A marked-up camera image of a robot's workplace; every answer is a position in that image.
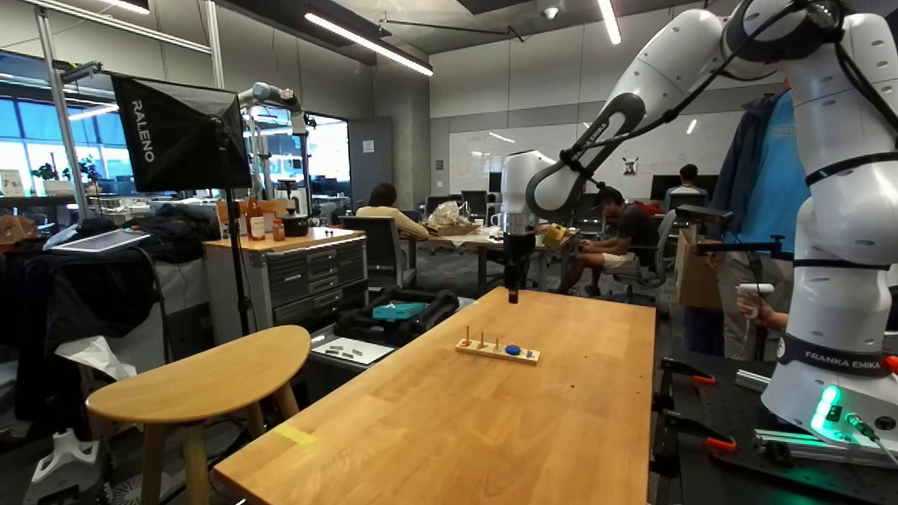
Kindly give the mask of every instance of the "small wooden block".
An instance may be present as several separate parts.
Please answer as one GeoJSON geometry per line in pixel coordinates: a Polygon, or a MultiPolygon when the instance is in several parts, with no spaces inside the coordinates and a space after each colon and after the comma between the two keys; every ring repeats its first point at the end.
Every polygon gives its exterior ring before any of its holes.
{"type": "Polygon", "coordinates": [[[527,362],[527,366],[538,362],[538,352],[534,352],[534,348],[521,348],[517,356],[511,356],[511,355],[506,355],[506,346],[480,343],[480,339],[458,339],[454,352],[480,355],[480,356],[496,356],[496,359],[509,359],[509,362],[527,362]]]}

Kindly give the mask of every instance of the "floor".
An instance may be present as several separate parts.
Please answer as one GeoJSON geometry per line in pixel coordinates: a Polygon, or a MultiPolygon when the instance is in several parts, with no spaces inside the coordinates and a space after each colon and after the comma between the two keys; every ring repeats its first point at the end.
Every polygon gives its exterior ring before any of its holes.
{"type": "MultiPolygon", "coordinates": [[[[489,266],[489,279],[495,285],[499,285],[503,279],[503,266],[492,265],[489,266]]],[[[546,286],[538,289],[556,289],[559,286],[559,265],[551,265],[545,272],[546,286]]],[[[447,289],[454,293],[461,299],[478,299],[478,259],[472,254],[451,254],[451,250],[438,250],[438,254],[419,254],[419,279],[415,279],[415,289],[447,289]]],[[[624,285],[615,285],[608,279],[601,280],[601,293],[607,299],[617,299],[624,296],[624,285]]],[[[676,332],[678,329],[678,315],[669,308],[669,286],[659,289],[636,289],[636,299],[632,304],[659,304],[663,315],[671,317],[659,317],[659,334],[656,334],[656,356],[669,356],[681,339],[676,332]]],[[[210,447],[224,450],[229,447],[235,439],[235,433],[224,423],[217,426],[210,435],[210,447]]],[[[177,444],[170,444],[170,480],[179,480],[177,473],[177,444]]],[[[137,435],[124,435],[114,444],[114,475],[118,482],[134,482],[128,480],[128,475],[137,475],[137,453],[140,450],[140,439],[137,435]]],[[[8,397],[2,397],[0,387],[0,505],[20,505],[24,503],[24,492],[29,492],[29,480],[31,473],[37,466],[40,459],[44,459],[51,453],[51,442],[29,442],[29,423],[20,423],[10,412],[10,402],[8,397]]]]}

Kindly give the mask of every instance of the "green light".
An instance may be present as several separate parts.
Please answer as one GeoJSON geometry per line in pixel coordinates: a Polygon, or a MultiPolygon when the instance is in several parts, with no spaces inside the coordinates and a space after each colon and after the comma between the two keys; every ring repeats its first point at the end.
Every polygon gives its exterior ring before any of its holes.
{"type": "Polygon", "coordinates": [[[830,412],[830,407],[835,404],[840,398],[840,387],[828,386],[820,397],[820,404],[814,409],[814,418],[810,418],[810,430],[826,435],[826,415],[830,412]]]}

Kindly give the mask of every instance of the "wooden tabletop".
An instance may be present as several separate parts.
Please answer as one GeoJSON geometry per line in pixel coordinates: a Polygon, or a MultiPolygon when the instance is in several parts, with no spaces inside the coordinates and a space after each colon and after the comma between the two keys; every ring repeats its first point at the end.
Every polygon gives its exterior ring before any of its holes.
{"type": "Polygon", "coordinates": [[[217,466],[273,505],[649,503],[654,308],[495,289],[217,466]],[[464,334],[538,366],[458,355],[464,334]]]}
{"type": "Polygon", "coordinates": [[[106,386],[86,398],[86,409],[128,423],[205,421],[273,397],[305,356],[308,332],[274,325],[106,386]]]}
{"type": "MultiPolygon", "coordinates": [[[[342,230],[342,227],[308,227],[308,237],[288,237],[283,241],[249,241],[241,238],[241,250],[249,254],[274,254],[274,250],[305,250],[318,244],[330,244],[330,241],[347,241],[347,238],[361,238],[364,233],[358,230],[342,230]]],[[[205,247],[229,247],[229,241],[205,241],[205,247]]]]}

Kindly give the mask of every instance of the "cabinet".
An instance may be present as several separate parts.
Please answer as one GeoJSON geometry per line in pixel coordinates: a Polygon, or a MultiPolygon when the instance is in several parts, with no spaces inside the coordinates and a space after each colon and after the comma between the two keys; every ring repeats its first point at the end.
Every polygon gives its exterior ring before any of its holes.
{"type": "MultiPolygon", "coordinates": [[[[323,230],[285,241],[241,241],[249,332],[361,306],[367,286],[364,237],[323,230]]],[[[205,244],[205,279],[220,343],[241,338],[234,254],[228,241],[205,244]]]]}

